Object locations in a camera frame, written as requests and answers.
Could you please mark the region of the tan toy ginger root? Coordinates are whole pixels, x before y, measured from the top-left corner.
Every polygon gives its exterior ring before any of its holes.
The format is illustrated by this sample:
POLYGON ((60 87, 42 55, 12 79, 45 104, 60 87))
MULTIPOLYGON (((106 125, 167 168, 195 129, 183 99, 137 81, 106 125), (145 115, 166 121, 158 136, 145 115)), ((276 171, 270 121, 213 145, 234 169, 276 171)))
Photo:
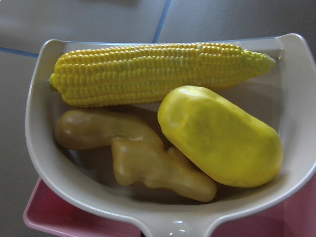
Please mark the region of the tan toy ginger root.
POLYGON ((201 202, 216 197, 215 182, 176 147, 166 149, 157 133, 137 116, 103 109, 69 110, 58 119, 54 137, 71 150, 110 146, 114 176, 123 186, 141 182, 201 202))

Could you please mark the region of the yellow toy corn cob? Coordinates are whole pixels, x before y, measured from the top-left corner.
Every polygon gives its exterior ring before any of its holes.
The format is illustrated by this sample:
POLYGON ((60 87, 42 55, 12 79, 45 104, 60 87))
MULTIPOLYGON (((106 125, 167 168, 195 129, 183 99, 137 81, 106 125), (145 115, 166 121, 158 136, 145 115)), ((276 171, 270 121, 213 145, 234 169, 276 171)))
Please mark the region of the yellow toy corn cob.
POLYGON ((220 91, 274 68, 267 54, 228 43, 162 43, 70 51, 58 58, 49 86, 71 107, 161 101, 194 85, 220 91))

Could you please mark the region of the yellow toy potato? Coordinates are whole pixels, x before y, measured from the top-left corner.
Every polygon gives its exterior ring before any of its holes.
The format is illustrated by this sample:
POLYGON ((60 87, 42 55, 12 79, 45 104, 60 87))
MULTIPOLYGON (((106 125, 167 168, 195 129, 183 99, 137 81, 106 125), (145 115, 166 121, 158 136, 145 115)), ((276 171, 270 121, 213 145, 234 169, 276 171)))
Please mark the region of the yellow toy potato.
POLYGON ((221 184, 258 187, 281 169, 277 132, 207 88, 182 86, 168 93, 158 122, 175 147, 221 184))

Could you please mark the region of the pink plastic bin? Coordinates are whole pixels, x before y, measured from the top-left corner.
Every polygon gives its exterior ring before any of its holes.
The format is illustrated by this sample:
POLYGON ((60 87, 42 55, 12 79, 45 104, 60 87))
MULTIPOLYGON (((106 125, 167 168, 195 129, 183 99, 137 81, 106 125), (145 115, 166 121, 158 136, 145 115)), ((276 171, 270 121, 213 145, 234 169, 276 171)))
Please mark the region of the pink plastic bin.
MULTIPOLYGON (((102 218, 67 203, 38 180, 24 211, 24 223, 59 237, 141 237, 132 224, 102 218)), ((299 192, 258 214, 220 225, 214 237, 314 237, 316 179, 299 192)))

